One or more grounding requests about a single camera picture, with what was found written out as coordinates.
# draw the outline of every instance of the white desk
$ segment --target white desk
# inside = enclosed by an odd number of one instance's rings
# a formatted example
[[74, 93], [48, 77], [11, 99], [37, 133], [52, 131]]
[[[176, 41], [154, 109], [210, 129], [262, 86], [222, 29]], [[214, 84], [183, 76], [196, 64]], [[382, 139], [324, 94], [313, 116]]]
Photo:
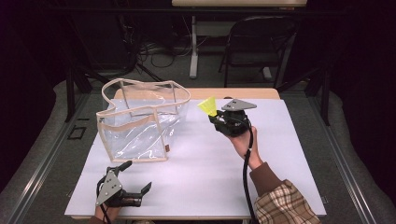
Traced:
[[[201, 92], [198, 89], [193, 91], [203, 93], [202, 89]], [[249, 89], [239, 89], [239, 92], [243, 91], [248, 93]], [[216, 91], [213, 95], [226, 92]], [[246, 112], [259, 130], [261, 155], [280, 178], [287, 178], [295, 184], [317, 215], [324, 216], [326, 211], [288, 109], [282, 100], [276, 99], [274, 91], [269, 92], [275, 99], [247, 99], [258, 106]], [[229, 101], [217, 100], [218, 108]], [[152, 182], [142, 206], [123, 208], [120, 218], [249, 219], [242, 183], [243, 161], [229, 140], [215, 131], [207, 115], [198, 108], [200, 102], [202, 100], [189, 102], [188, 116], [176, 131], [168, 161], [137, 162], [120, 173], [120, 182], [128, 192], [138, 192]], [[92, 216], [96, 183], [105, 174], [107, 166], [116, 165], [110, 163], [97, 136], [65, 214], [73, 218]], [[256, 191], [248, 180], [250, 197], [254, 202]]]
[[[305, 7], [306, 0], [172, 0], [174, 7]], [[191, 35], [192, 53], [190, 78], [197, 78], [198, 67], [198, 35], [227, 35], [233, 22], [215, 21], [215, 23], [202, 22], [199, 24], [195, 16], [192, 16]]]

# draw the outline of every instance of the gray mat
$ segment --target gray mat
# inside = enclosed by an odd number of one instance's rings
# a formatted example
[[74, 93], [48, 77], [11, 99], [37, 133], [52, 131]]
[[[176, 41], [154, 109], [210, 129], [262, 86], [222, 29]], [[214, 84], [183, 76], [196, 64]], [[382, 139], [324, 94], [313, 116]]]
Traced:
[[[300, 138], [318, 185], [321, 196], [326, 196], [327, 216], [323, 223], [361, 223], [356, 209], [339, 175], [331, 154], [331, 146], [315, 119], [313, 108], [302, 94], [282, 94], [290, 111], [297, 134]], [[76, 127], [85, 127], [81, 139], [66, 140], [62, 152], [53, 164], [41, 190], [35, 197], [23, 222], [29, 223], [86, 223], [64, 215], [70, 200], [69, 194], [78, 182], [92, 141], [96, 135], [95, 112], [102, 109], [102, 98], [92, 94], [76, 122]]]

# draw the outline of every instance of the plaid shirt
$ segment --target plaid shirt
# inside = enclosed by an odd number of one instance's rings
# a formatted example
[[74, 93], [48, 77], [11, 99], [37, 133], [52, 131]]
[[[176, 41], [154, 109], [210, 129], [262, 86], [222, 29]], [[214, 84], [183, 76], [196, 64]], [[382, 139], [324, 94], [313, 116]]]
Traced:
[[264, 193], [255, 204], [261, 224], [320, 223], [304, 196], [289, 180]]

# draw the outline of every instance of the wrist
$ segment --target wrist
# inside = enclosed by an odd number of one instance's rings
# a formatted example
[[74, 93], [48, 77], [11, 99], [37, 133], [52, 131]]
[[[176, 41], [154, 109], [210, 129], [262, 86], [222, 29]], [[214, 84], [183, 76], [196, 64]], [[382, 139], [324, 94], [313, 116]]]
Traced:
[[263, 164], [263, 161], [260, 157], [251, 157], [248, 160], [248, 166], [250, 167], [250, 170], [254, 170], [257, 167], [261, 166]]

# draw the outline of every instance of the black curtain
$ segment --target black curtain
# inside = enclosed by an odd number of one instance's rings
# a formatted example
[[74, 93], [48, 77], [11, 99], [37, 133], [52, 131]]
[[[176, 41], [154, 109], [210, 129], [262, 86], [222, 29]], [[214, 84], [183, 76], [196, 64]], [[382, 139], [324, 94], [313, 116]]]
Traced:
[[332, 71], [351, 142], [376, 184], [396, 204], [396, 7], [377, 1], [361, 12], [353, 40]]
[[56, 99], [53, 87], [64, 80], [65, 72], [36, 4], [0, 4], [3, 190], [47, 122]]
[[[331, 71], [331, 91], [343, 101], [353, 147], [376, 184], [396, 204], [396, 7], [391, 0], [307, 3], [312, 10], [346, 7], [354, 8], [357, 18], [352, 38], [340, 49]], [[321, 63], [342, 22], [343, 18], [302, 21], [284, 81], [292, 81]]]

